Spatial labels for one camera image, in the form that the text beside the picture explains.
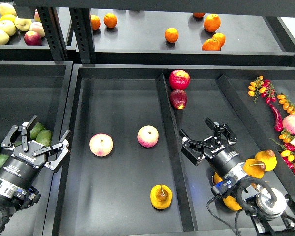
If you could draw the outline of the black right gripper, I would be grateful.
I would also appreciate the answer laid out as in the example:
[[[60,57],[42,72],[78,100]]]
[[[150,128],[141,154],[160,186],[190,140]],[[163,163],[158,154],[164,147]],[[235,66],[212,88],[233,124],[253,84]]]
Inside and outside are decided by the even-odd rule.
[[[191,139],[183,129],[179,131],[182,137],[181,152],[195,166],[206,158],[221,178],[246,176],[241,155],[232,146],[237,142],[234,132],[227,124],[221,125],[210,118],[205,118],[205,124],[213,131],[213,136],[204,141]]]

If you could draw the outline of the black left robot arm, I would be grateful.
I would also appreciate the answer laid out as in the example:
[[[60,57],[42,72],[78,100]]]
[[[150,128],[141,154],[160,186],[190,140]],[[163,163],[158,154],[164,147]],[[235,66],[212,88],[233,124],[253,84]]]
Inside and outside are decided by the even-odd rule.
[[[57,172],[69,153],[70,130],[51,146],[30,140],[30,130],[37,122],[37,116],[33,116],[29,122],[12,126],[1,143],[12,154],[0,168],[0,235],[13,214],[39,201],[41,195],[32,184],[41,169]]]

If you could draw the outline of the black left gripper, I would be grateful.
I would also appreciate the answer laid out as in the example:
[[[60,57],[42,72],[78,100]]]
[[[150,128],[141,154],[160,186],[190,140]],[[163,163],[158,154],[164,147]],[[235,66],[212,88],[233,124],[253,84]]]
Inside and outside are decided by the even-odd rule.
[[[47,167],[57,172],[62,166],[65,156],[69,153],[69,141],[71,131],[66,130],[57,144],[44,147],[41,143],[30,141],[30,131],[37,124],[37,115],[21,126],[13,125],[1,143],[1,147],[13,150],[12,155],[6,160],[0,169],[0,179],[28,189],[34,182],[42,167]],[[21,136],[21,144],[15,147],[15,141]],[[55,160],[49,157],[58,154]]]

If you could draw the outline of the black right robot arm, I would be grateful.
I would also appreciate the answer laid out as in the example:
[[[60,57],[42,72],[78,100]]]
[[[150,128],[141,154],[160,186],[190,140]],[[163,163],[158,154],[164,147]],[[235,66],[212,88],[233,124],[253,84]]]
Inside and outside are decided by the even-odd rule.
[[[211,188],[214,196],[207,205],[231,196],[241,207],[238,213],[243,211],[250,217],[258,236],[295,236],[295,218],[286,214],[291,200],[244,170],[244,161],[234,148],[237,137],[228,125],[210,118],[205,124],[213,135],[202,141],[190,138],[183,129],[179,134],[181,152],[194,165],[205,159],[222,179]]]

